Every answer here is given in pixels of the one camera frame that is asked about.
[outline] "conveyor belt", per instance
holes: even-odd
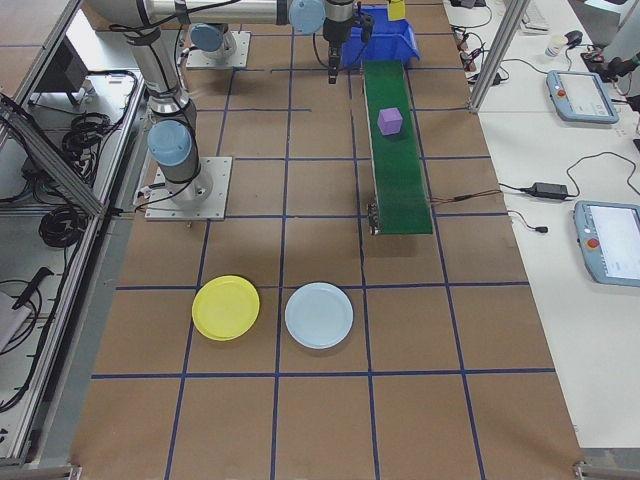
[[[433,233],[402,63],[364,62],[364,81],[377,201],[372,228],[380,234]],[[378,114],[392,107],[402,114],[402,129],[385,136]]]

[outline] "wire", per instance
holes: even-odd
[[[500,185],[501,187],[504,187],[504,188],[509,188],[511,190],[517,190],[518,192],[522,191],[522,188],[512,187],[511,185],[507,185],[506,183],[499,183],[498,185]]]
[[[569,56],[569,49],[566,48],[564,50],[564,56],[567,57],[567,60],[569,61],[569,66],[567,67],[567,72],[571,71],[571,67],[573,67],[573,60],[571,60],[571,57]]]
[[[451,198],[431,197],[429,200],[431,201],[432,206],[437,207],[439,205],[444,205],[446,203],[457,203],[457,202],[462,202],[464,200],[469,200],[471,198],[488,197],[491,195],[498,195],[500,193],[502,193],[502,190],[494,188],[491,190],[484,190],[482,192],[470,193],[466,195],[457,195]]]
[[[109,30],[111,30],[112,32],[120,32],[120,33],[140,33],[142,30],[149,30],[152,28],[156,28],[156,27],[159,27],[160,25],[170,22],[171,20],[175,20],[181,15],[190,15],[192,13],[201,12],[203,10],[226,7],[227,5],[233,5],[234,3],[239,3],[240,1],[241,0],[227,0],[226,2],[209,3],[206,5],[201,5],[200,7],[189,8],[184,12],[174,13],[173,15],[169,15],[168,17],[158,20],[157,22],[145,24],[142,27],[128,27],[126,25],[120,25],[120,24],[114,23],[112,25],[109,25]]]
[[[517,210],[507,210],[507,213],[515,213],[518,217],[520,217],[524,225],[531,231],[538,232],[538,233],[547,233],[549,231],[549,227],[533,227],[529,225],[529,223],[525,220],[524,215],[522,215]]]
[[[46,345],[47,338],[49,336],[49,330],[51,329],[51,325],[53,324],[53,321],[56,316],[56,311],[58,310],[58,305],[60,304],[60,300],[62,299],[62,290],[66,284],[67,277],[69,276],[70,266],[72,265],[73,260],[80,249],[80,245],[81,245],[80,242],[76,243],[76,246],[73,249],[73,253],[71,254],[71,258],[69,259],[69,262],[65,262],[65,268],[60,277],[60,283],[58,284],[58,289],[56,290],[55,300],[53,301],[53,305],[51,307],[51,311],[47,317],[47,320],[45,321],[44,325],[42,326],[42,330],[40,331],[40,337],[38,338],[36,351],[31,356],[31,367],[29,368],[29,372],[27,373],[27,378],[25,379],[22,386],[16,389],[16,393],[14,393],[11,398],[9,398],[8,400],[0,401],[0,413],[5,413],[11,410],[13,407],[15,407],[18,403],[20,403],[20,400],[22,400],[22,397],[24,397],[25,393],[27,393],[27,391],[31,387],[31,381],[33,380],[33,376],[35,375],[38,362],[40,361],[40,357],[42,357],[42,352],[44,351],[44,347]]]
[[[29,282],[25,280],[16,279],[16,280],[4,280],[0,282],[0,285],[4,285],[7,283],[22,283],[24,285],[29,284]],[[34,293],[38,296],[37,306],[31,299],[27,301],[27,303],[31,307],[31,314],[29,316],[33,315],[31,322],[29,322],[29,324],[25,329],[23,329],[22,331],[16,332],[13,335],[13,337],[11,337],[11,339],[5,346],[5,349],[2,352],[0,352],[0,355],[6,355],[7,353],[12,352],[13,350],[20,347],[20,345],[22,345],[29,338],[29,336],[31,336],[31,333],[35,330],[36,322],[40,317],[40,313],[42,311],[43,302],[42,302],[42,293],[40,292],[40,289],[36,287],[36,289],[34,290]]]
[[[531,68],[533,68],[536,72],[541,73],[542,75],[547,75],[549,72],[545,72],[543,70],[540,70],[539,68],[537,68],[535,65],[527,62],[526,60],[522,60],[521,58],[507,58],[505,60],[502,60],[503,62],[522,62],[525,65],[529,65]]]
[[[165,200],[171,200],[172,198],[177,197],[182,192],[184,192],[189,185],[191,185],[191,183],[193,182],[194,178],[195,178],[195,176],[193,178],[191,178],[187,183],[185,183],[184,186],[180,190],[178,190],[175,193],[172,193],[171,195],[168,195],[168,196],[166,196],[164,198],[159,198],[157,200],[152,200],[150,202],[141,203],[140,205],[136,206],[136,208],[133,209],[133,213],[140,211],[140,209],[142,209],[144,207],[148,207],[149,205],[153,205],[154,203],[164,202]]]
[[[581,157],[575,163],[573,163],[569,168],[567,168],[565,173],[571,179],[571,182],[576,187],[576,191],[577,191],[577,193],[575,195],[569,195],[569,197],[576,198],[576,197],[580,196],[580,187],[578,186],[578,183],[575,181],[575,179],[571,176],[571,173],[570,173],[571,169],[577,167],[578,164],[580,164],[580,162],[582,162],[583,160],[587,160],[587,159],[590,159],[590,158],[601,157],[602,155],[613,155],[613,156],[618,157],[619,159],[624,160],[625,162],[631,164],[633,169],[631,170],[631,173],[627,177],[627,185],[629,185],[629,187],[631,187],[631,190],[633,190],[636,194],[640,195],[640,191],[638,191],[638,189],[636,187],[631,185],[631,177],[636,172],[636,168],[637,168],[636,164],[634,162],[632,162],[631,160],[629,160],[627,157],[623,157],[622,155],[618,155],[615,152],[600,152],[600,153],[596,153],[595,155],[587,155],[585,157]]]
[[[489,10],[489,20],[487,20],[484,23],[481,23],[479,25],[471,25],[471,26],[465,26],[465,25],[451,25],[453,28],[480,28],[480,27],[484,27],[486,25],[489,25],[491,23],[491,20],[493,20],[493,10],[491,10],[491,7],[489,5],[485,5],[485,8],[487,10]]]

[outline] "yellow object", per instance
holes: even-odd
[[[387,16],[391,22],[395,20],[404,20],[407,16],[404,8],[404,0],[389,0]]]
[[[198,331],[221,342],[238,338],[249,330],[259,311],[260,297],[255,287],[234,275],[208,282],[196,295],[191,308]]]

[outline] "screen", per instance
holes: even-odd
[[[571,110],[579,115],[609,116],[609,109],[591,75],[561,73],[559,77],[565,92],[567,92],[567,100],[571,105]]]
[[[640,219],[631,208],[592,205],[607,277],[640,279]]]

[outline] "blue crate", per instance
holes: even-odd
[[[386,6],[362,7],[364,13],[373,16],[375,24],[369,45],[362,50],[360,28],[351,30],[351,38],[342,47],[343,67],[358,67],[362,60],[400,60],[405,65],[411,58],[420,59],[411,24],[406,20],[389,21]]]

